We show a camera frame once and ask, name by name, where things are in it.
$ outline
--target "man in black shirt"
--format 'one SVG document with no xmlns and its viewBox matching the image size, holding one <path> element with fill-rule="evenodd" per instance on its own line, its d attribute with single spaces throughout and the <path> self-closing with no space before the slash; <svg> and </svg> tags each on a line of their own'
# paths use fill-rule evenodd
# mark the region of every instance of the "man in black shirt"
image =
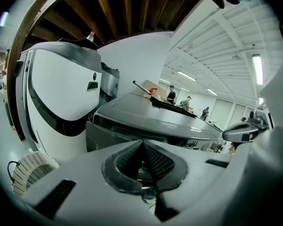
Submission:
<svg viewBox="0 0 283 226">
<path fill-rule="evenodd" d="M 170 85 L 170 91 L 171 92 L 169 93 L 169 95 L 166 98 L 166 100 L 168 102 L 170 102 L 172 105 L 174 105 L 174 99 L 175 99 L 175 96 L 176 96 L 175 91 L 174 91 L 174 85 Z"/>
</svg>

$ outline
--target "handle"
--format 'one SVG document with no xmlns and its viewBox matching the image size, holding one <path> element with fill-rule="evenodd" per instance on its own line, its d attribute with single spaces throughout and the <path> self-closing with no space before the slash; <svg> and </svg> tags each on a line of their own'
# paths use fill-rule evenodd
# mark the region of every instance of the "handle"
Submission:
<svg viewBox="0 0 283 226">
<path fill-rule="evenodd" d="M 10 162 L 8 163 L 8 175 L 9 175 L 10 180 L 14 183 L 15 180 L 13 179 L 13 177 L 11 176 L 11 174 L 10 174 L 10 172 L 9 172 L 9 165 L 10 165 L 11 163 L 15 163 L 15 164 L 17 164 L 17 166 L 20 165 L 20 163 L 18 163 L 17 161 L 10 161 Z"/>
</svg>

